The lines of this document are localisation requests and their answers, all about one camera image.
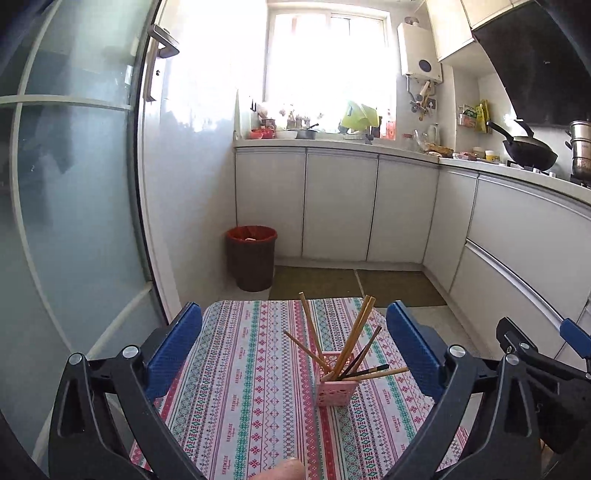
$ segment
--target door handle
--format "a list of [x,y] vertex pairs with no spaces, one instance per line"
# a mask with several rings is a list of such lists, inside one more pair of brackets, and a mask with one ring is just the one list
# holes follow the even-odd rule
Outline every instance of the door handle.
[[164,48],[158,49],[158,57],[161,59],[169,59],[180,53],[178,49],[178,42],[170,35],[170,33],[161,28],[159,25],[150,25],[148,35],[154,40],[158,41]]
[[178,55],[180,50],[178,42],[159,25],[150,25],[148,36],[153,38],[156,43],[148,52],[146,61],[144,98],[147,102],[154,102],[162,95],[165,59]]

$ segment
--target sliding glass door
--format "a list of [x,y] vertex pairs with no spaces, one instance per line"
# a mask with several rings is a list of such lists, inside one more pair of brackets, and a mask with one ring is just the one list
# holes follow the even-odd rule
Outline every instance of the sliding glass door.
[[39,461],[68,356],[165,323],[139,221],[153,0],[56,0],[0,73],[0,409]]

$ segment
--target floor mat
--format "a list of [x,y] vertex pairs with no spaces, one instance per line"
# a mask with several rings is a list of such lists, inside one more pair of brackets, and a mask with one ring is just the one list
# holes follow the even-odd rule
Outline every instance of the floor mat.
[[376,307],[402,300],[407,307],[446,305],[423,272],[357,270],[363,292],[376,298]]
[[301,291],[307,299],[361,296],[353,270],[275,267],[269,300],[295,300]]

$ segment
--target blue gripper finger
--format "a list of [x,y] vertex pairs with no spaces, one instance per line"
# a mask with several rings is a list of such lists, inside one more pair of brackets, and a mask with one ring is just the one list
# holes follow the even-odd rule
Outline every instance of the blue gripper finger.
[[560,336],[581,358],[591,359],[591,336],[571,319],[560,324]]

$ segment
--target kitchen cabinet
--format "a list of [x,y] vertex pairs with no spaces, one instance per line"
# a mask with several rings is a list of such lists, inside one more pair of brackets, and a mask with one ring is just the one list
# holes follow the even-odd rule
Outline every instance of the kitchen cabinet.
[[472,28],[492,20],[513,8],[510,0],[462,0],[468,21]]
[[509,317],[536,344],[540,353],[555,357],[563,345],[561,319],[510,270],[470,242],[466,243],[450,296],[475,332],[499,359],[496,326]]
[[591,289],[591,209],[480,175],[468,238],[576,321]]
[[377,169],[376,154],[308,150],[304,257],[366,259]]
[[442,168],[423,264],[449,292],[470,225],[477,174]]
[[274,228],[278,257],[301,256],[305,175],[303,148],[240,148],[236,152],[238,225]]
[[436,164],[380,155],[368,261],[422,263],[437,177]]
[[[587,302],[583,313],[577,323],[585,332],[591,335],[591,303]],[[560,353],[556,356],[556,360],[564,364],[570,365],[571,367],[578,368],[579,370],[587,371],[587,365],[573,348],[565,343],[560,350]]]
[[426,0],[437,59],[443,60],[473,42],[462,0]]

